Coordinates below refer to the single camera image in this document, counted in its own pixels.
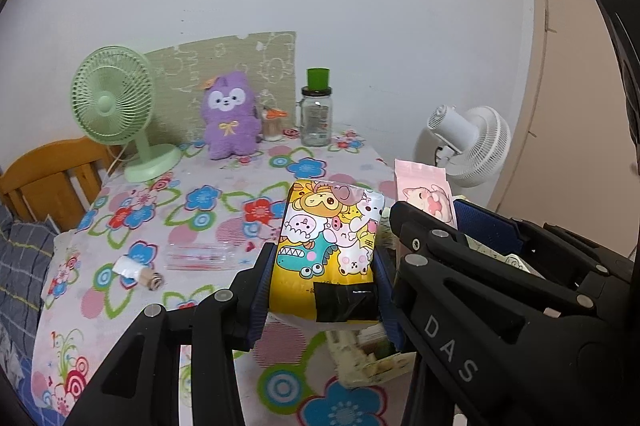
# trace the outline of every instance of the green fan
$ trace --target green fan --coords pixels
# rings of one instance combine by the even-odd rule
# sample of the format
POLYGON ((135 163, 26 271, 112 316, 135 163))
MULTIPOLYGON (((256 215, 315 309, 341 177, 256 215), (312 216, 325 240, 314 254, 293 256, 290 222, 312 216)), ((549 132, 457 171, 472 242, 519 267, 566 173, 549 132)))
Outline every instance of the green fan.
POLYGON ((83 132, 105 145, 136 142, 126 163, 129 182, 144 182, 173 168, 182 154, 172 144, 149 146, 145 128, 154 111, 151 65, 125 47, 103 47, 82 62, 71 85, 71 109, 83 132))

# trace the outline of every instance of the fan base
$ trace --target fan base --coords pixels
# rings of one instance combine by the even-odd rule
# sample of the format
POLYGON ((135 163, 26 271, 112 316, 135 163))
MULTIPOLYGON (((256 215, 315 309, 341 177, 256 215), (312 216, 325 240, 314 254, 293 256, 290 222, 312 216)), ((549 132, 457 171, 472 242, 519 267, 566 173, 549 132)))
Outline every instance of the fan base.
POLYGON ((173 168, 182 158, 182 152, 173 144, 156 144, 149 148, 151 159, 143 161, 139 154, 124 167, 127 182, 145 182, 159 177, 173 168))

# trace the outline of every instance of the table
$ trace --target table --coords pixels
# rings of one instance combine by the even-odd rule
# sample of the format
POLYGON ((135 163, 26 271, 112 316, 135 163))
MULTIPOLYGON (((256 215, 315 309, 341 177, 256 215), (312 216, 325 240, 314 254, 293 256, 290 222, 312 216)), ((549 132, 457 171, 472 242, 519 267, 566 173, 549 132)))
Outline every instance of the table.
MULTIPOLYGON (((285 201, 299 178, 366 186, 394 198, 393 171, 355 130, 324 148, 305 148, 297 131, 263 142, 248 157, 210 161, 203 142, 180 146, 170 172, 144 184, 113 176, 84 216, 49 288, 33 355, 34 401, 68 415, 92 374, 138 313, 156 302, 168 310, 197 305, 251 266, 276 241, 285 201), (224 271, 166 269, 168 244, 233 245, 224 271), (157 292, 116 276, 128 255, 165 276, 157 292)), ((180 421, 191 423, 190 347, 180 355, 180 421)), ((269 317, 248 354, 236 352, 247 425, 375 426, 399 424, 409 377, 348 391, 334 377, 324 334, 269 317)))

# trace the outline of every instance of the pink snack bag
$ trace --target pink snack bag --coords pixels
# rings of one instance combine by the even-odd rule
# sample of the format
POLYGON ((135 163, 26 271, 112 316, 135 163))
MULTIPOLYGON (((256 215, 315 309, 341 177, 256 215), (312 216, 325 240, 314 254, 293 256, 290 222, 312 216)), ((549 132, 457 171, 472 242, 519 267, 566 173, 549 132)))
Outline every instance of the pink snack bag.
POLYGON ((408 202, 453 228, 458 227, 444 168, 396 159, 395 173, 398 200, 408 202))

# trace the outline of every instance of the plush toy eye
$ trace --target plush toy eye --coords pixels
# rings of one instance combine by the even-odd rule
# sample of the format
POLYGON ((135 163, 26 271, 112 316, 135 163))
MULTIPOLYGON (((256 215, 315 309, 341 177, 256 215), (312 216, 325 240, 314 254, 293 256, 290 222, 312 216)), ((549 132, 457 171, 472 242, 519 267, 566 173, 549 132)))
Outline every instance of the plush toy eye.
POLYGON ((229 92, 229 97, 233 100, 235 104, 243 104, 246 96, 244 94, 244 90, 242 88, 234 88, 229 92))
POLYGON ((222 92, 220 92, 219 90, 214 90, 209 94, 209 107, 217 108, 222 102, 222 98, 224 97, 225 96, 222 95, 222 92))

